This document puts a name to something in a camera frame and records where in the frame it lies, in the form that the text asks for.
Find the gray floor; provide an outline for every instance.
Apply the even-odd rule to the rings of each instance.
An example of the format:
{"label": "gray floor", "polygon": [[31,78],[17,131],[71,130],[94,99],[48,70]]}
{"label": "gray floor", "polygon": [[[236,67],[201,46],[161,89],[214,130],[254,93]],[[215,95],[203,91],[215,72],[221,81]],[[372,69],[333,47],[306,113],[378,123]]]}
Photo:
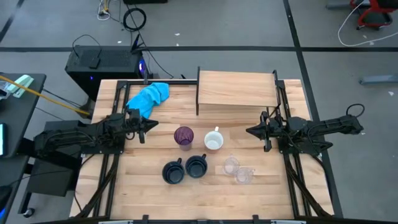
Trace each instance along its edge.
{"label": "gray floor", "polygon": [[[82,34],[91,34],[101,45],[129,45],[130,35],[112,20],[98,21],[94,0],[25,0],[0,47],[70,47]],[[0,1],[0,27],[16,8],[17,0]],[[328,11],[326,1],[290,0],[301,46],[342,47],[336,33],[349,11]],[[293,46],[282,1],[273,0],[170,0],[167,4],[140,5],[148,16],[142,30],[149,46]],[[110,10],[118,17],[119,3]],[[122,15],[126,10],[122,6]],[[347,44],[380,38],[398,31],[398,23],[379,32],[355,30],[357,15],[347,22],[341,38]],[[361,47],[397,47],[398,36]],[[79,44],[94,45],[90,39]],[[197,66],[210,70],[270,72],[278,70],[281,78],[302,78],[295,52],[201,51],[153,52],[170,73],[195,78]],[[77,103],[87,96],[65,73],[68,52],[0,52],[0,71],[45,73],[45,88]],[[363,103],[365,114],[360,122],[365,128],[359,136],[333,134],[329,150],[343,214],[346,218],[398,221],[398,153],[394,116],[398,109],[398,86],[363,87],[363,75],[396,72],[398,53],[304,52],[304,59],[321,119],[345,113],[352,103]],[[167,75],[154,63],[146,61],[154,73]],[[40,100],[38,108],[62,119],[80,119],[67,109]],[[43,130],[46,121],[57,118],[35,110],[26,132],[32,139]],[[25,183],[8,223],[35,223],[67,218],[72,193],[65,198],[35,195],[31,207],[37,213],[30,219],[16,214]]]}

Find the blue towel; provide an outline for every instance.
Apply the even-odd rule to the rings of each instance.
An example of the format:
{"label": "blue towel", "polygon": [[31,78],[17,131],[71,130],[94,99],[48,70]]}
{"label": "blue towel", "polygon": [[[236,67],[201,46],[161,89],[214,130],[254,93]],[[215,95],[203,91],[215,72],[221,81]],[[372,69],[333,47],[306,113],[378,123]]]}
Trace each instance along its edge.
{"label": "blue towel", "polygon": [[140,116],[149,118],[154,106],[159,106],[161,102],[169,97],[169,84],[152,83],[143,88],[135,97],[133,97],[127,106],[129,109],[139,109]]}

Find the white cup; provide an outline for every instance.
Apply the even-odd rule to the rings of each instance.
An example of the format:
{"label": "white cup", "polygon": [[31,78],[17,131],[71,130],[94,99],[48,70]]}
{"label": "white cup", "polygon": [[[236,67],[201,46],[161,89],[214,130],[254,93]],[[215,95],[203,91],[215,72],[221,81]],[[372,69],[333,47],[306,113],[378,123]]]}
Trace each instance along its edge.
{"label": "white cup", "polygon": [[218,127],[214,131],[210,131],[205,136],[205,146],[209,150],[218,150],[224,143],[223,136],[218,132]]}

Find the purple glass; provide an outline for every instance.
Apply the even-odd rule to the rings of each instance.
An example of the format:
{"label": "purple glass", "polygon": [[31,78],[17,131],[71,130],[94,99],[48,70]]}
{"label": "purple glass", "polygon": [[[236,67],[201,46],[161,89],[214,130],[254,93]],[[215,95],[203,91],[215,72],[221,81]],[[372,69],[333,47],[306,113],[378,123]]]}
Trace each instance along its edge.
{"label": "purple glass", "polygon": [[188,127],[179,127],[174,132],[174,140],[183,151],[188,151],[192,147],[193,131]]}

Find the black mug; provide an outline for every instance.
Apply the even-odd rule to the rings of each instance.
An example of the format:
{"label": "black mug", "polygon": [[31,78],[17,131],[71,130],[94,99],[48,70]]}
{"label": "black mug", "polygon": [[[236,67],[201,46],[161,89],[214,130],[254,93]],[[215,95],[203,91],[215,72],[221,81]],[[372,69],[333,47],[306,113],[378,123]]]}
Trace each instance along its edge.
{"label": "black mug", "polygon": [[178,184],[184,179],[184,167],[181,165],[181,158],[177,161],[167,163],[163,167],[162,176],[168,184]]}
{"label": "black mug", "polygon": [[189,158],[185,163],[185,169],[187,174],[193,178],[203,177],[207,171],[206,154]]}

